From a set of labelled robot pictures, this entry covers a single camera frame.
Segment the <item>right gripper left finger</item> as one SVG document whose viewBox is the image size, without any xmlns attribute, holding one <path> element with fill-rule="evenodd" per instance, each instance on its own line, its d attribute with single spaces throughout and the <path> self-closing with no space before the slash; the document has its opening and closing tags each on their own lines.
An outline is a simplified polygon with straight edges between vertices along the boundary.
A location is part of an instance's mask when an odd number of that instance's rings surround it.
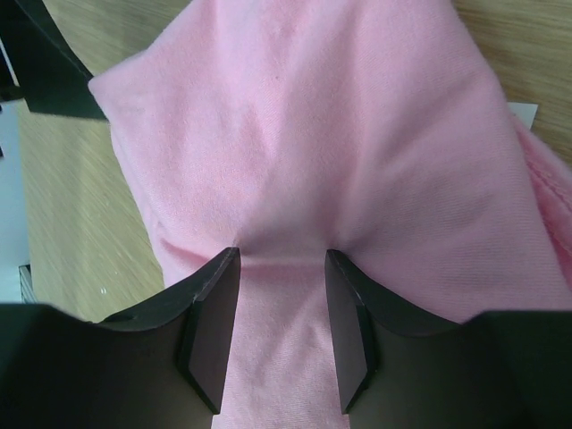
<svg viewBox="0 0 572 429">
<path fill-rule="evenodd" d="M 4 428 L 208 428 L 222 407 L 240 286 L 227 248 L 101 322 L 1 307 Z"/>
</svg>

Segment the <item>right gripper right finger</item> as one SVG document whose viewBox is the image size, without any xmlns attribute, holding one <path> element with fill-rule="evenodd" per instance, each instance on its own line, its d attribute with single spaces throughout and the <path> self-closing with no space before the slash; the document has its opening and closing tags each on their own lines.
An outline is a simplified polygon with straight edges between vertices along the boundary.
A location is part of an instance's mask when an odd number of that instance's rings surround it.
<svg viewBox="0 0 572 429">
<path fill-rule="evenodd" d="M 341 412 L 353 428 L 568 428 L 571 314 L 489 311 L 456 324 L 324 264 Z"/>
</svg>

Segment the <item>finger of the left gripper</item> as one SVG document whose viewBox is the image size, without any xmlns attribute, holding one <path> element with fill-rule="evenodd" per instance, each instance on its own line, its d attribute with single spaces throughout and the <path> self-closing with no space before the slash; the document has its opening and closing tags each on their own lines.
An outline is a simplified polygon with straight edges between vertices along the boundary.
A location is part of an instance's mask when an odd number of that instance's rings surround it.
<svg viewBox="0 0 572 429">
<path fill-rule="evenodd" d="M 42 1 L 1 3 L 1 101 L 32 113 L 103 121 L 88 89 L 92 73 L 72 51 Z"/>
</svg>

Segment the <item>pink t shirt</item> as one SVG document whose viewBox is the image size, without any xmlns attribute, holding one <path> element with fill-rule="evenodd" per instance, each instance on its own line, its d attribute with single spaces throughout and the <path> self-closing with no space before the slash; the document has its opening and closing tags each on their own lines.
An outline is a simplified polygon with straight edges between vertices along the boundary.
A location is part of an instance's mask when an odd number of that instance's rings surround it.
<svg viewBox="0 0 572 429">
<path fill-rule="evenodd" d="M 571 172 L 449 1 L 194 1 L 89 90 L 165 283 L 240 250 L 216 428 L 348 426 L 330 248 L 456 322 L 571 307 Z"/>
</svg>

